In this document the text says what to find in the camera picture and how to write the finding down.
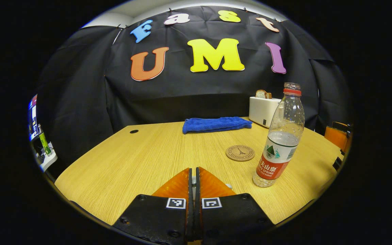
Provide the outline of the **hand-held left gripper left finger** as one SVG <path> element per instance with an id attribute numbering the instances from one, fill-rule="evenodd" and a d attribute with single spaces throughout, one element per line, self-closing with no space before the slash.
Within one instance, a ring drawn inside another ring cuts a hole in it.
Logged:
<path id="1" fill-rule="evenodd" d="M 139 194 L 113 227 L 160 245 L 187 245 L 194 240 L 192 169 L 168 180 L 152 195 Z"/>

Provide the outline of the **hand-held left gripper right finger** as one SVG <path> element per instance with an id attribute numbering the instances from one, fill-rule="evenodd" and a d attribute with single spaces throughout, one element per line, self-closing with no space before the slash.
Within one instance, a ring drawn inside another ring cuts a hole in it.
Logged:
<path id="1" fill-rule="evenodd" d="M 248 193 L 203 197 L 210 172 L 196 168 L 195 239 L 203 244 L 245 244 L 274 224 Z"/>

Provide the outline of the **clear plastic water bottle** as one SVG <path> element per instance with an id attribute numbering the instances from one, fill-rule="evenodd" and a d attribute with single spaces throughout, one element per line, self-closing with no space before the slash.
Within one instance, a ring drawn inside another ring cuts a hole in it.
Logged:
<path id="1" fill-rule="evenodd" d="M 259 187 L 273 185 L 293 157 L 305 127 L 301 86 L 285 82 L 283 99 L 274 110 L 267 140 L 252 181 Z"/>

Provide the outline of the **round brown coaster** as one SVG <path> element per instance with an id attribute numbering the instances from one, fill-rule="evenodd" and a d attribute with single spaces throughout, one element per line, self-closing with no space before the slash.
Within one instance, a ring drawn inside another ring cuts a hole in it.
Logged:
<path id="1" fill-rule="evenodd" d="M 255 151 L 245 145 L 234 145 L 230 146 L 225 151 L 226 156 L 234 161 L 244 162 L 248 160 L 252 160 L 255 157 Z"/>

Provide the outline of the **green drink bottle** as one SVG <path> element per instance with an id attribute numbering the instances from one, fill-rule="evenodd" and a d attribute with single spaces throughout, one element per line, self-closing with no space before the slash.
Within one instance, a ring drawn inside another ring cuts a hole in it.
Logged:
<path id="1" fill-rule="evenodd" d="M 42 130 L 41 124 L 38 124 L 38 132 L 39 132 L 39 139 L 40 142 L 42 143 L 43 149 L 45 151 L 45 154 L 50 157 L 52 155 L 52 151 L 48 145 L 48 141 L 46 140 L 45 134 Z"/>

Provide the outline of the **white toaster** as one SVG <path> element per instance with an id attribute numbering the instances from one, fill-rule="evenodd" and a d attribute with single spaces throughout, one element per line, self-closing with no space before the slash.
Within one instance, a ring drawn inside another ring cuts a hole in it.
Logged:
<path id="1" fill-rule="evenodd" d="M 263 127 L 269 128 L 274 112 L 281 99 L 249 98 L 249 119 Z"/>

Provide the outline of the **blue towel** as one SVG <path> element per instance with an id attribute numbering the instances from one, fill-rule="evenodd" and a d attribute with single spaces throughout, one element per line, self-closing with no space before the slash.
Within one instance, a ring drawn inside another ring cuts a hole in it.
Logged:
<path id="1" fill-rule="evenodd" d="M 221 132 L 243 128 L 252 128 L 252 121 L 240 117 L 188 118 L 183 124 L 182 133 Z"/>

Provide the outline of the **black backdrop cloth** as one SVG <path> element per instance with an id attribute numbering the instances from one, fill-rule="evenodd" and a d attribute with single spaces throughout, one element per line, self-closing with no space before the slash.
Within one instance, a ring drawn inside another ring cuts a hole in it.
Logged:
<path id="1" fill-rule="evenodd" d="M 129 125 L 249 115 L 258 89 L 301 86 L 305 127 L 353 121 L 347 81 L 328 51 L 277 15 L 226 6 L 159 13 L 127 28 L 72 34 L 38 79 L 37 121 L 59 160 L 79 157 Z"/>

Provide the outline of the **white side table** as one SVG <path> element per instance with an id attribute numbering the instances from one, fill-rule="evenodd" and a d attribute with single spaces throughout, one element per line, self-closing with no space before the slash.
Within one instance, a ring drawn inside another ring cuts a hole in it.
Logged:
<path id="1" fill-rule="evenodd" d="M 58 159 L 58 156 L 53 148 L 52 142 L 49 142 L 48 146 L 51 150 L 50 155 L 47 155 L 44 149 L 42 149 L 41 153 L 36 153 L 36 157 L 39 160 L 39 166 L 43 172 L 45 172 Z"/>

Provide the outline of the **computer monitor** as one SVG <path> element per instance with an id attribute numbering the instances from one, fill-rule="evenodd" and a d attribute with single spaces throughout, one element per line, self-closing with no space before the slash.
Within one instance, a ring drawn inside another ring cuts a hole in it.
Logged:
<path id="1" fill-rule="evenodd" d="M 37 94 L 31 99 L 28 109 L 28 131 L 30 141 L 34 141 L 39 136 L 37 123 Z"/>

